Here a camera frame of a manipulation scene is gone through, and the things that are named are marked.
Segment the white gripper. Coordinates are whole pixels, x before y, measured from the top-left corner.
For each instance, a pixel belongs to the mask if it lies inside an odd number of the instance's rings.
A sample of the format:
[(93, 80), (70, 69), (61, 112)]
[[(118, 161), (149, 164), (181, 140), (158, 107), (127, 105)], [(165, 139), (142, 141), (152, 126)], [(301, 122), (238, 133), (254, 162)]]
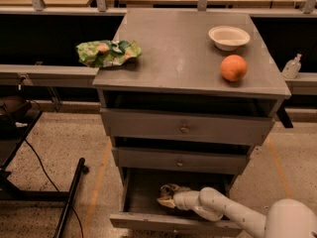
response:
[(170, 196), (164, 196), (157, 199), (157, 202), (168, 208), (178, 208), (181, 210), (193, 210), (200, 205), (199, 192), (191, 190), (190, 187), (180, 186), (169, 183), (170, 189), (173, 191), (173, 199)]

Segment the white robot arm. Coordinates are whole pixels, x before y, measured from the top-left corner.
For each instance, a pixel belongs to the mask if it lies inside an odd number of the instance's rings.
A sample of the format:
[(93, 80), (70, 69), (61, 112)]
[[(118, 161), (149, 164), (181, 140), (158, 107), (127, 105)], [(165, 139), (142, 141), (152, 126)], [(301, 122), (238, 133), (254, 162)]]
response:
[(169, 208), (192, 210), (209, 221), (223, 216), (234, 221), (253, 238), (316, 238), (317, 215), (294, 199), (276, 201), (267, 215), (231, 200), (213, 187), (192, 190), (168, 183), (160, 188), (158, 203)]

